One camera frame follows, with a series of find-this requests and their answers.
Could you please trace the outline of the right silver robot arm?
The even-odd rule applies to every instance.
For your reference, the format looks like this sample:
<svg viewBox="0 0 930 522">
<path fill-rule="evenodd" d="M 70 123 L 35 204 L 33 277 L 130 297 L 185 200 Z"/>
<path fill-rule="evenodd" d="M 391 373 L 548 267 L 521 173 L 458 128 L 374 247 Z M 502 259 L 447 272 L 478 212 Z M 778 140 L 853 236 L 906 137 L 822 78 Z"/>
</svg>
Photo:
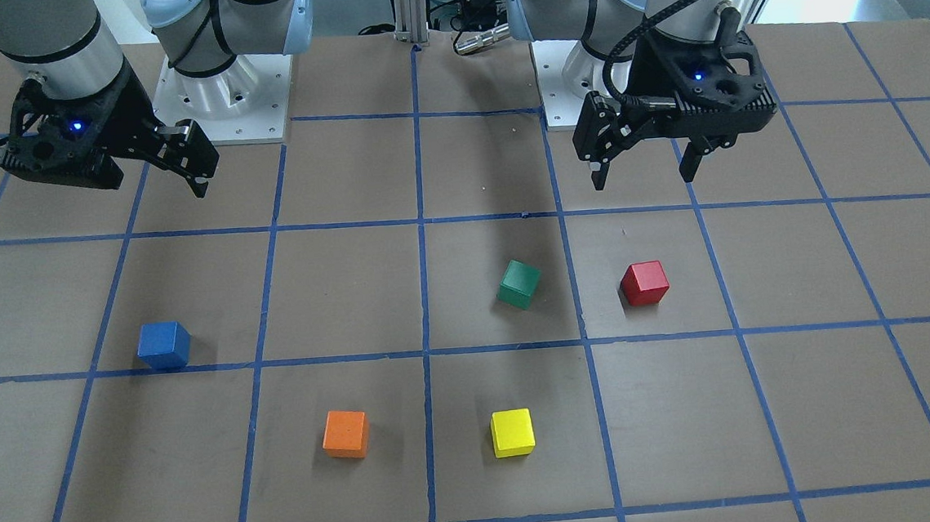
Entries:
<svg viewBox="0 0 930 522">
<path fill-rule="evenodd" d="M 94 0 L 0 0 L 0 52 L 21 72 L 0 167 L 44 185 L 115 190 L 147 161 L 203 198 L 219 153 L 205 119 L 259 98 L 249 56 L 307 51 L 313 0 L 140 0 L 190 117 L 157 118 Z"/>
</svg>

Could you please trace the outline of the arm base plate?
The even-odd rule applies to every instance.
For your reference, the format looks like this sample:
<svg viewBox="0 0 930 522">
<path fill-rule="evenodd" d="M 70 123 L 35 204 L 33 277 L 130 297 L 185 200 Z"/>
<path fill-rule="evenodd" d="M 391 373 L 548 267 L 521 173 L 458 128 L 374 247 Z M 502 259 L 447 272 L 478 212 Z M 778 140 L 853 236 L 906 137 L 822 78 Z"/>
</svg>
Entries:
<svg viewBox="0 0 930 522">
<path fill-rule="evenodd" d="M 573 131 L 590 91 L 610 97 L 602 72 L 604 61 L 592 56 L 578 39 L 533 41 L 532 59 L 546 126 Z"/>
<path fill-rule="evenodd" d="M 174 124 L 196 120 L 214 145 L 282 143 L 287 134 L 295 56 L 241 54 L 209 78 L 191 78 L 161 66 L 152 105 Z"/>
</svg>

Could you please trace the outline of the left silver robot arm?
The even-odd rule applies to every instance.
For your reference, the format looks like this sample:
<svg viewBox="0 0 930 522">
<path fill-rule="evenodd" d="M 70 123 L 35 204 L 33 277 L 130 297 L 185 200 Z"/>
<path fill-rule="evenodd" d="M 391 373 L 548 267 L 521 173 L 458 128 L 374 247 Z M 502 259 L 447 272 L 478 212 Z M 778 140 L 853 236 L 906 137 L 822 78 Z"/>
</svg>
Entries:
<svg viewBox="0 0 930 522">
<path fill-rule="evenodd" d="M 684 181 L 702 159 L 777 112 L 744 26 L 750 0 L 504 0 L 511 36 L 573 41 L 594 63 L 573 131 L 597 190 L 640 141 L 684 139 Z"/>
</svg>

